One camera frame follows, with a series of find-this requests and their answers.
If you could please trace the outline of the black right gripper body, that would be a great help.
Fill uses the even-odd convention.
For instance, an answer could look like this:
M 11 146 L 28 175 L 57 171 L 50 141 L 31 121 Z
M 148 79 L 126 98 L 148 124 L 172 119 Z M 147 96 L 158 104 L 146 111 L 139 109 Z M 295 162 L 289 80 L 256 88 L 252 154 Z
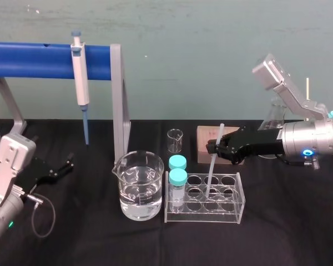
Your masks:
M 281 155 L 284 147 L 281 129 L 268 130 L 238 130 L 238 159 L 249 156 Z

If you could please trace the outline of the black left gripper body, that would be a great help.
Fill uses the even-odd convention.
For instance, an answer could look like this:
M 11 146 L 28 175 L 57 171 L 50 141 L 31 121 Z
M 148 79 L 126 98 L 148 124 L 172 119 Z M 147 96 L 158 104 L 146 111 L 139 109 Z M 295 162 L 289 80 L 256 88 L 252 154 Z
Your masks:
M 30 164 L 18 174 L 18 187 L 31 193 L 37 186 L 53 183 L 58 179 L 58 171 L 44 160 L 34 157 Z

